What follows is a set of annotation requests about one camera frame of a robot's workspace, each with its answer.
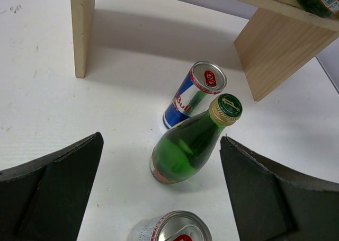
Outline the Red Bull can front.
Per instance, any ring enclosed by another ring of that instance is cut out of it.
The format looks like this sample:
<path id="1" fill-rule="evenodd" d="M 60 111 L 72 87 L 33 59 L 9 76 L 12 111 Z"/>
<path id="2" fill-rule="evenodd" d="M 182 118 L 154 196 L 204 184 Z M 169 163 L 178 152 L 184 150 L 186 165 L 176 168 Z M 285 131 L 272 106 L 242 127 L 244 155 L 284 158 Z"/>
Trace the Red Bull can front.
<path id="1" fill-rule="evenodd" d="M 130 231 L 127 240 L 210 241 L 212 234 L 195 213 L 176 210 L 139 221 Z"/>

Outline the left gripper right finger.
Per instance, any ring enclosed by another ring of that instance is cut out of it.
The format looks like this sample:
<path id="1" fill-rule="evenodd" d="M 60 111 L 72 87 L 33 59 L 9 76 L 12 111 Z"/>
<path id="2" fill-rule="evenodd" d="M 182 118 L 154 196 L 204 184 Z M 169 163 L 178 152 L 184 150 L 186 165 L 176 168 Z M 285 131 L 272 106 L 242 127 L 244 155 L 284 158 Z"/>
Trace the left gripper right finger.
<path id="1" fill-rule="evenodd" d="M 240 240 L 338 240 L 338 184 L 295 171 L 230 137 L 220 158 Z"/>

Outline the green glass bottle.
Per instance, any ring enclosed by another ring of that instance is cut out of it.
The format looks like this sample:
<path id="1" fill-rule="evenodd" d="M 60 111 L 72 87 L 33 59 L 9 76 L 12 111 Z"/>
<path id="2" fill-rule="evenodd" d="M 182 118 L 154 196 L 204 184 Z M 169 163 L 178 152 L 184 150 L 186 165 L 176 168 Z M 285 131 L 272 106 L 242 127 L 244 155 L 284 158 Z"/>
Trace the green glass bottle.
<path id="1" fill-rule="evenodd" d="M 153 177 L 165 184 L 183 182 L 204 167 L 223 130 L 242 115 L 240 100 L 228 93 L 217 96 L 204 112 L 170 128 L 150 158 Z"/>

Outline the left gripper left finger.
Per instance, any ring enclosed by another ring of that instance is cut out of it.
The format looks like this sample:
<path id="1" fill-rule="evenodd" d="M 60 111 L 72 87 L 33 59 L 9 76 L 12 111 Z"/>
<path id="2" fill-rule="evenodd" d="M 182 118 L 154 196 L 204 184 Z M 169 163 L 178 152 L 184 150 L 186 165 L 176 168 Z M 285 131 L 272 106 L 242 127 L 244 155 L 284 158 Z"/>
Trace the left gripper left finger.
<path id="1" fill-rule="evenodd" d="M 1 171 L 1 240 L 76 240 L 101 159 L 96 132 Z"/>

